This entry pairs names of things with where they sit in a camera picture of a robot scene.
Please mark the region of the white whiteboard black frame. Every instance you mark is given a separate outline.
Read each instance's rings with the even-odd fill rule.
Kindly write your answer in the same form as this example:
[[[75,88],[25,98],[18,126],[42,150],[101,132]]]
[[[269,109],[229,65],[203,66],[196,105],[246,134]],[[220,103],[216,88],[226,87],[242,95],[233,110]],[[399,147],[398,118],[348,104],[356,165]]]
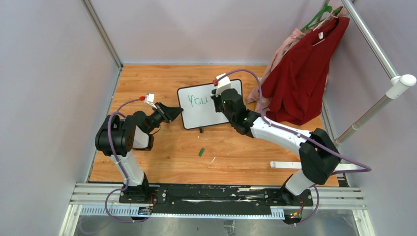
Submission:
[[[177,90],[179,106],[183,108],[181,119],[184,129],[203,128],[229,122],[222,113],[215,111],[214,101],[210,97],[214,89],[213,84],[201,84]]]

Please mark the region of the green marker cap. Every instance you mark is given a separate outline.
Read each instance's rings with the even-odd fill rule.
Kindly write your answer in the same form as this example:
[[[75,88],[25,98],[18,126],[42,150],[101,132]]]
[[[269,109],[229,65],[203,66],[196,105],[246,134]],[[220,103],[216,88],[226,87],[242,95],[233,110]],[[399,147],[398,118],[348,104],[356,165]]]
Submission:
[[[205,148],[201,148],[200,151],[199,151],[198,156],[201,157],[203,155],[204,151],[205,151]]]

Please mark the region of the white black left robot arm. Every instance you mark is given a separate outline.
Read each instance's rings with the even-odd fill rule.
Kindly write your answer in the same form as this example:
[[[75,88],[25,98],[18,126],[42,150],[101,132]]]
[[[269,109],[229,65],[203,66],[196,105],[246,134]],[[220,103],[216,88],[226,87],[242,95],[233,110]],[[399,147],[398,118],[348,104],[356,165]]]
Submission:
[[[105,118],[95,136],[95,147],[110,157],[123,177],[120,203],[150,203],[155,199],[156,193],[139,167],[134,151],[150,151],[160,125],[171,123],[182,112],[181,107],[168,107],[158,102],[150,115],[137,111],[123,117],[116,112]]]

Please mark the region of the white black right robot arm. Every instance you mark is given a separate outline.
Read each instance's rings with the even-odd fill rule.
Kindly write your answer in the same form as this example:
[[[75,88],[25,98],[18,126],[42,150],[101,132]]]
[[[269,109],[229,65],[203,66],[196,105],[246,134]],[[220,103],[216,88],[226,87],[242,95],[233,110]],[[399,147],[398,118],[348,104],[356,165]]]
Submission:
[[[215,111],[222,113],[239,134],[266,140],[284,147],[300,158],[301,169],[292,174],[278,191],[278,199],[287,205],[301,200],[308,188],[326,183],[341,159],[326,131],[297,130],[246,108],[243,98],[233,88],[222,93],[211,91]]]

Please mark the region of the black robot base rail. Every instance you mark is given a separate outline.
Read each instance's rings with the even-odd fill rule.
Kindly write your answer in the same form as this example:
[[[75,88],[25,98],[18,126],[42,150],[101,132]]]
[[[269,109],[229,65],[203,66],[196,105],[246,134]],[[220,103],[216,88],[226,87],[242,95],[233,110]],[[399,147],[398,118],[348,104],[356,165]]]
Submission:
[[[83,216],[111,215],[121,220],[267,219],[288,224],[299,223],[321,209],[366,209],[358,188],[316,187],[284,198],[278,186],[166,183],[152,184],[145,197],[123,191],[120,184],[78,183],[70,203],[79,205]]]

